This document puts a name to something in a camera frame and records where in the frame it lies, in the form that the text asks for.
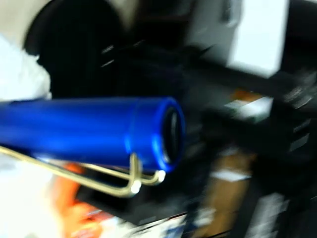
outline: white cloth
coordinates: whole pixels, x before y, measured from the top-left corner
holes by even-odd
[[[0,101],[49,97],[50,75],[37,59],[0,34]]]

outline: white plastic bag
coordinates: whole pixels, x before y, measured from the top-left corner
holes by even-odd
[[[36,60],[0,34],[0,101],[50,97],[50,76]],[[52,179],[47,170],[0,153],[0,238],[62,237]]]

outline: gold wire holder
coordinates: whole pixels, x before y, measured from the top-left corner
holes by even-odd
[[[105,168],[105,167],[101,167],[101,166],[93,165],[93,164],[81,163],[80,165],[85,168],[95,170],[104,174],[112,175],[120,179],[126,179],[126,180],[130,179],[129,170],[126,170],[120,167],[113,167],[113,169],[109,169],[109,168]],[[153,175],[142,175],[141,182],[142,184],[147,186],[155,186],[164,181],[165,175],[166,175],[165,171],[158,170],[158,171],[155,171]]]
[[[132,153],[130,156],[130,170],[129,170],[129,175],[123,176],[121,172],[119,174],[117,172],[111,172],[111,170],[105,170],[106,174],[112,174],[112,175],[119,175],[119,178],[127,179],[128,180],[128,185],[126,187],[116,187],[116,186],[110,186],[108,184],[102,183],[95,181],[93,179],[87,178],[83,175],[79,175],[77,173],[71,172],[67,169],[64,169],[60,166],[53,165],[50,163],[43,162],[41,160],[37,160],[35,158],[32,158],[30,156],[21,154],[17,151],[8,149],[6,147],[0,146],[0,152],[4,153],[6,155],[12,156],[16,159],[31,163],[33,165],[40,166],[42,168],[45,168],[49,171],[51,171],[53,174],[57,176],[64,177],[66,179],[70,179],[74,182],[77,182],[83,186],[92,188],[94,190],[107,193],[109,195],[115,196],[115,197],[132,197],[135,194],[137,194],[140,191],[141,188],[141,181],[144,179],[141,179],[142,177],[142,163],[141,161],[137,158],[137,155],[135,153]],[[95,168],[97,171],[100,171],[100,166],[94,166],[94,165],[89,165],[85,164],[86,168]]]

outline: blue metal tube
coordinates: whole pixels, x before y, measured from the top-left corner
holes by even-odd
[[[170,172],[183,147],[185,121],[172,98],[103,98],[0,103],[0,144],[28,154]]]

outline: orange packaging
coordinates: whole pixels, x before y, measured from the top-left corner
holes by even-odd
[[[83,168],[75,163],[64,166],[66,169],[82,174]],[[62,218],[66,238],[99,238],[103,232],[101,222],[111,215],[100,211],[90,204],[76,201],[80,184],[66,178],[58,177],[54,184],[57,194],[55,206]]]

